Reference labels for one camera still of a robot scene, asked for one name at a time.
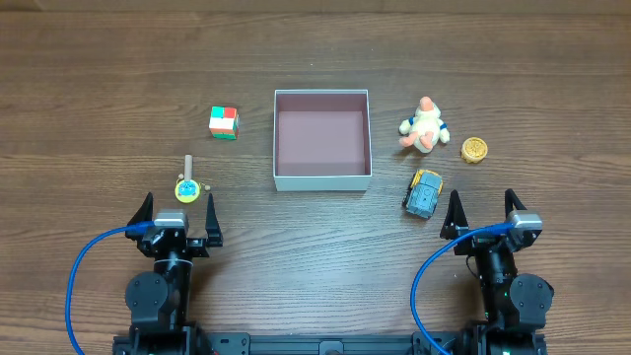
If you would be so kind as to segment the multicolour puzzle cube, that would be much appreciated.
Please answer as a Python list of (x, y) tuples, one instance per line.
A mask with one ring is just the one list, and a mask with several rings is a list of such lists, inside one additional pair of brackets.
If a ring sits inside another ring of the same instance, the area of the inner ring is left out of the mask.
[(231, 106), (213, 106), (208, 127), (214, 138), (236, 140), (240, 127), (240, 116), (237, 109)]

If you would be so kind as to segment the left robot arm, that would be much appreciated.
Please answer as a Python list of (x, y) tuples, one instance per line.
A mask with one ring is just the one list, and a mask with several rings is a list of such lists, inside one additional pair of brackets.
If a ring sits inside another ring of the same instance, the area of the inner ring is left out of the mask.
[(211, 248), (223, 245), (214, 198), (208, 195), (203, 238), (188, 235), (188, 217), (183, 210), (153, 213), (149, 193), (130, 219), (125, 237), (141, 253), (154, 260), (151, 271), (134, 276), (125, 290), (131, 313), (126, 336), (113, 340), (113, 355), (212, 354), (206, 332), (187, 319), (193, 260), (207, 257)]

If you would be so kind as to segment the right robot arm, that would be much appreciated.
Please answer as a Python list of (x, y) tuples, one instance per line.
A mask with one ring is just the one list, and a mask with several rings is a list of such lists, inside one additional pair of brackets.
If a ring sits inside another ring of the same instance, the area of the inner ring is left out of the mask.
[(475, 260), (485, 319), (471, 320), (460, 332), (441, 339), (452, 354), (547, 354), (538, 331), (546, 325), (554, 289), (537, 275), (520, 274), (514, 259), (537, 240), (543, 222), (510, 189), (505, 191), (505, 214), (507, 228), (479, 231), (454, 246), (456, 255)]

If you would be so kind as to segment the yellow rattle drum toy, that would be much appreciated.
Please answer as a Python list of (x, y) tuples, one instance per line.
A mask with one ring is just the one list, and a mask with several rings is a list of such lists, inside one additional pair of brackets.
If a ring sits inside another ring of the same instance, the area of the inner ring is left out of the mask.
[(194, 180), (192, 173), (193, 157), (191, 155), (185, 155), (183, 173), (178, 176), (175, 184), (175, 198), (184, 204), (194, 202), (202, 192), (209, 192), (211, 190), (208, 184)]

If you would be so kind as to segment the yellow grey toy truck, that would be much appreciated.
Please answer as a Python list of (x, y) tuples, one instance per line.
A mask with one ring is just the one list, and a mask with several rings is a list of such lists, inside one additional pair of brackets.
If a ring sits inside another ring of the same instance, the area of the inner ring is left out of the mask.
[(430, 170), (418, 170), (407, 187), (402, 206), (407, 213), (429, 219), (433, 216), (443, 189), (443, 179)]

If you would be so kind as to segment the yellow plastic gear wheel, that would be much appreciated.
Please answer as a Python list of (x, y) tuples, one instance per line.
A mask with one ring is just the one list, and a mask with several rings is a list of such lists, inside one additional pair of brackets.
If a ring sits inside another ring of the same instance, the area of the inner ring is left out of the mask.
[(488, 145), (479, 137), (469, 137), (461, 145), (460, 155), (467, 163), (480, 163), (487, 154)]

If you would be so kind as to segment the cream plush duck toy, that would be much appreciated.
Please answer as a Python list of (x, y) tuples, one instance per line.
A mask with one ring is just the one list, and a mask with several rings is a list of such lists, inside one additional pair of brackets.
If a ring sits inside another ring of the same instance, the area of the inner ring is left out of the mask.
[(429, 97), (422, 97), (413, 116), (403, 120), (398, 131), (402, 147), (415, 147), (423, 154), (431, 153), (438, 143), (451, 140), (448, 125), (441, 119), (442, 113)]

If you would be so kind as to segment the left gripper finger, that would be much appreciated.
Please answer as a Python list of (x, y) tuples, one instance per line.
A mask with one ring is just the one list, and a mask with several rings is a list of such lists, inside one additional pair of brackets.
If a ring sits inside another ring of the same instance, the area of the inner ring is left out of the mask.
[(137, 241), (142, 239), (153, 223), (154, 196), (148, 192), (142, 205), (127, 223), (124, 235), (127, 239)]
[(223, 245), (223, 234), (216, 215), (214, 197), (212, 193), (208, 194), (205, 231), (207, 234), (207, 247), (221, 247)]

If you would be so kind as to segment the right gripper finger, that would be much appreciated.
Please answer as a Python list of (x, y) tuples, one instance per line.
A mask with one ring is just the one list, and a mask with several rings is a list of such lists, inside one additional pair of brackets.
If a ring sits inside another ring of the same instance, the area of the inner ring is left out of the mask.
[(505, 191), (505, 215), (509, 216), (513, 211), (526, 210), (517, 194), (511, 189)]
[(455, 240), (468, 232), (468, 222), (458, 192), (450, 193), (447, 215), (441, 229), (440, 237)]

